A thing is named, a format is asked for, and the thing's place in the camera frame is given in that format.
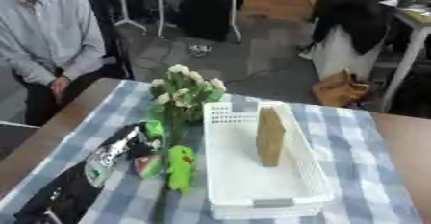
green toy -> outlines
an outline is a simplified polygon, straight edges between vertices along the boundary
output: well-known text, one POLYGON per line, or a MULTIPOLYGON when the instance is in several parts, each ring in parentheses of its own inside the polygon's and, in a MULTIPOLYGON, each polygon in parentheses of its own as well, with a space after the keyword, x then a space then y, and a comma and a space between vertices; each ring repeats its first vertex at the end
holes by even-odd
POLYGON ((190 179, 194 176, 196 166, 193 150, 185 146, 174 146, 169 149, 169 187, 173 190, 189 191, 190 179))

collared shirt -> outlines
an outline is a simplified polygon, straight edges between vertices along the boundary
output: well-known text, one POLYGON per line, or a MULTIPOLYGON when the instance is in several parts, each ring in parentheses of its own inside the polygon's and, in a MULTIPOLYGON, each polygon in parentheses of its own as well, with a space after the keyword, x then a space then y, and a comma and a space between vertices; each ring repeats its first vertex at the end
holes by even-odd
POLYGON ((48 85, 57 67, 75 80, 99 69, 103 55, 89 0, 0 0, 0 61, 26 82, 48 85))

basket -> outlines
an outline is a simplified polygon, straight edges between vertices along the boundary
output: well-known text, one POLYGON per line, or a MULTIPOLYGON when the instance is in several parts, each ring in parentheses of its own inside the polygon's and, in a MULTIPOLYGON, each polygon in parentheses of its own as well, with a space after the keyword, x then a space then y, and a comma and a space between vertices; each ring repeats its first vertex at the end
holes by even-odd
POLYGON ((209 103, 204 123, 213 218, 312 216, 334 198, 288 104, 209 103), (274 108, 286 129, 277 167, 262 167, 258 156, 260 108, 274 108))

blue checkered tablecloth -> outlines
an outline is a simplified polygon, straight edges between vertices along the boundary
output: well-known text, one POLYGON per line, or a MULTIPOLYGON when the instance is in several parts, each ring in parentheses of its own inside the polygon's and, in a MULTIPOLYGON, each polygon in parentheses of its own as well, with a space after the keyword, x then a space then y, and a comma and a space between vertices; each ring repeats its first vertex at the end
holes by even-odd
MULTIPOLYGON (((225 101, 251 98, 226 95, 225 101)), ((121 126, 140 121, 151 102, 148 84, 123 81, 87 119, 0 202, 0 223, 62 171, 83 160, 121 126)), ((168 194, 165 223, 421 223, 391 163, 384 140, 368 112, 292 104, 293 113, 327 174, 336 199, 318 216, 289 220, 217 221, 207 196, 203 129, 190 127, 188 146, 199 154, 190 192, 168 194)), ((81 223, 151 223, 149 216, 162 184, 142 180, 122 163, 81 223)))

cardboard box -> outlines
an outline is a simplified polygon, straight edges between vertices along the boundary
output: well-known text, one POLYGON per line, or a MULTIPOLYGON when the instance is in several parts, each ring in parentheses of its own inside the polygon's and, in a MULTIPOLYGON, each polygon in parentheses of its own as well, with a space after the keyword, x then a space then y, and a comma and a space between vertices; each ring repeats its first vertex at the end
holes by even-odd
POLYGON ((256 139, 259 157, 264 167, 278 166, 286 130, 275 109, 261 109, 256 139))

